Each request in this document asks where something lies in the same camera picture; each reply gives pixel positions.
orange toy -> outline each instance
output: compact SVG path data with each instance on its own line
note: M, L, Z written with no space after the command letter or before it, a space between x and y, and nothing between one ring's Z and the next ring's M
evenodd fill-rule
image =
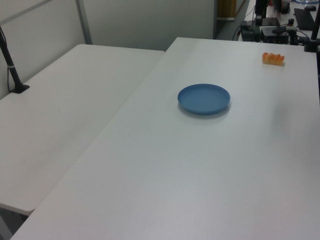
M274 55L273 53L263 53L262 54L262 62L264 64L278 65L282 66L284 63L285 56L281 56L280 54Z

white table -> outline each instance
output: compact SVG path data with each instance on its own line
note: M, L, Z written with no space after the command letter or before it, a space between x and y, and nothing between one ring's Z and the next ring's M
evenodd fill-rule
M12 240L317 239L317 76L300 47L178 38ZM197 83L229 111L181 110Z
M78 45L0 101L0 207L29 215L164 52Z
M248 15L250 13L250 11L253 9L253 7L256 5L256 0L250 0L249 4L248 4L248 8L246 10L246 14ZM286 14L281 14L279 12L275 12L275 9L273 6L268 6L267 7L267 11L266 11L266 17L267 18L278 18L280 24L287 24L289 19L294 19L294 26L297 26L297 20L296 17L294 16L295 11L294 9L304 9L306 6L316 6L316 11L311 11L311 15L313 17L313 20L316 19L316 15L317 15L317 11L318 11L318 7L319 7L319 3L316 4L301 4L301 3L296 3L296 2L290 2L290 12L286 13ZM252 20L252 16L254 14L254 11L252 11L248 16L245 17L245 21L251 21ZM301 32L304 32L309 38L311 37L312 31L306 31L306 30L299 30ZM302 36L305 37L305 35L303 35L300 32L297 32L298 36Z

plate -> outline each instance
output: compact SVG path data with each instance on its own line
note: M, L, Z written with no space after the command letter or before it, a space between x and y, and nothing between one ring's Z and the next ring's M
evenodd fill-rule
M217 85L195 84L179 92L178 102L186 111L193 114L217 114L228 108L230 94Z

plate rim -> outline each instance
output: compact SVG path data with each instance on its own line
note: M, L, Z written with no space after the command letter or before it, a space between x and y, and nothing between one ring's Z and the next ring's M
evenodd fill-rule
M192 110L188 107L185 107L181 101L180 101L180 98L181 98L181 95L186 91L188 90L189 88L194 88L195 86L209 86L210 88L218 88L220 90L222 90L226 96L227 96L227 104L226 106L223 106L219 109L215 109L214 111L196 111L196 110ZM177 100L178 100L178 103L182 106L182 108L190 113L193 113L193 114L197 114L197 115L211 115L211 114L217 114L217 113L220 113L222 112L223 110L227 109L228 108L228 105L230 103L230 100L231 100L231 96L230 96L230 93L223 87L221 86L218 86L218 85L215 85L215 84L210 84L210 83L197 83L197 84L192 84L192 85L189 85L189 86L186 86L185 88L183 88L182 90L180 90L180 92L178 93L178 96L177 96Z

black pole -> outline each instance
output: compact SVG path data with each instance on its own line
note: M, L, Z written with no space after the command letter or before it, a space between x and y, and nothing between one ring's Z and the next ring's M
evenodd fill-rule
M317 35L320 26L320 5L318 6L318 11L316 12L316 17L313 25L312 35L310 41L304 45L304 51L309 53L318 52Z
M20 94L25 90L27 90L29 86L23 85L22 82L20 81L14 62L12 61L12 58L10 56L10 53L7 47L7 42L5 40L5 36L3 35L2 29L0 29L0 48L15 84L15 89L11 90L11 92Z

